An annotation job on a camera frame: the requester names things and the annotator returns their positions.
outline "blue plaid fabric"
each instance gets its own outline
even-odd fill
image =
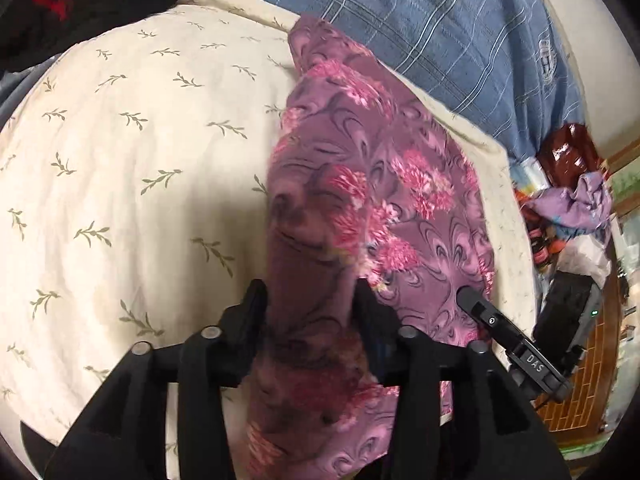
[[[584,122],[542,0],[265,0],[321,16],[506,147],[512,162]]]

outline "folded purple cloth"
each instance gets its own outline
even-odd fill
[[[490,293],[494,254],[476,172],[419,99],[365,47],[301,18],[300,81],[268,175],[269,307],[251,374],[256,478],[338,478],[384,454],[398,396],[351,326],[356,279],[404,324],[464,346],[460,286]],[[442,412],[451,411],[441,384]]]
[[[527,202],[527,207],[554,224],[594,232],[609,219],[612,199],[599,171],[583,173],[575,190],[551,187]]]

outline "purple cloth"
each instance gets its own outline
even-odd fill
[[[552,187],[527,202],[540,216],[554,224],[594,232],[611,214],[611,195],[599,171],[583,173],[575,191],[568,187]]]
[[[356,279],[404,324],[464,346],[478,327],[456,291],[488,295],[494,254],[474,168],[418,98],[327,22],[301,18],[289,44],[301,78],[268,174],[249,469],[335,479],[386,452],[398,396],[369,373],[351,326]],[[440,391],[450,412],[450,385]]]

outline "cream fabric with leaf print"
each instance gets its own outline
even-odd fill
[[[133,343],[182,342],[262,276],[264,181],[295,83],[297,17],[260,0],[184,2],[70,49],[0,133],[0,388],[53,441]],[[530,330],[530,251],[506,154],[409,86],[476,166],[494,301]],[[225,397],[233,444],[242,391]],[[167,451],[175,479],[172,426]]]

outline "metal screw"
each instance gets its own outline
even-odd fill
[[[413,339],[418,335],[418,331],[410,325],[402,325],[398,334],[404,339]]]
[[[151,345],[146,341],[138,341],[131,347],[131,352],[135,355],[144,355],[151,350]]]
[[[204,339],[216,339],[222,335],[222,330],[217,326],[207,326],[202,329],[200,335]]]
[[[484,354],[489,351],[489,345],[478,339],[469,343],[468,346],[477,354]]]

